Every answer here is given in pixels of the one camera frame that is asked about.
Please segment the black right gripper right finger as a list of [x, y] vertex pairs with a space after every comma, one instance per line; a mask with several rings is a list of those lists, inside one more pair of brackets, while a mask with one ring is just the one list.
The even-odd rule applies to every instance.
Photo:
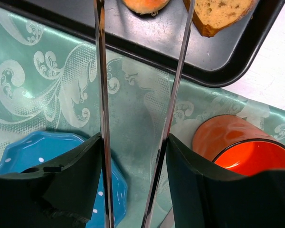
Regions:
[[285, 169], [245, 176], [167, 140], [166, 163], [178, 228], [285, 228]]

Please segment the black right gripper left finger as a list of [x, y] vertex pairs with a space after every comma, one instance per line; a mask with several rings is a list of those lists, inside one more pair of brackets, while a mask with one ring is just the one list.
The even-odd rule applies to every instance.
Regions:
[[84, 228], [97, 195], [101, 150], [96, 134], [43, 164], [0, 175], [0, 228]]

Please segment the metal serving tongs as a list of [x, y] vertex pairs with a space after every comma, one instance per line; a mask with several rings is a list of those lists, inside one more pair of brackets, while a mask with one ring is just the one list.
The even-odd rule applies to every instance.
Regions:
[[[111, 167], [111, 146], [110, 146], [110, 124], [109, 124], [109, 102], [108, 102], [108, 82], [106, 68], [106, 42], [105, 42], [105, 2], [103, 0], [94, 1], [95, 15], [95, 44], [97, 72], [99, 76], [99, 97], [100, 97], [100, 131], [102, 137], [102, 172], [104, 186], [104, 205], [105, 205], [105, 226], [107, 228], [114, 227], [114, 207], [112, 194], [112, 167]], [[188, 42], [190, 38], [191, 23], [194, 13], [195, 1], [190, 2], [188, 17], [184, 30], [183, 41], [180, 49], [180, 56], [177, 65], [176, 75], [173, 82], [169, 108], [165, 119], [165, 126], [162, 131], [159, 149], [157, 152], [154, 173], [150, 185], [147, 198], [146, 208], [142, 220], [142, 227], [148, 228], [151, 225], [153, 207], [156, 199], [157, 188], [164, 162], [164, 156], [167, 147], [167, 139], [171, 128], [173, 112], [179, 89], [182, 70], [184, 66], [185, 56], [187, 52]]]

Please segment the small round bun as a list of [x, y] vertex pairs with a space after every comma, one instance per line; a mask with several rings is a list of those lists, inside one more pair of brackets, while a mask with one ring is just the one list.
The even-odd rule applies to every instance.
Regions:
[[170, 0], [122, 0], [122, 2], [133, 12], [144, 15], [157, 13], [163, 9]]

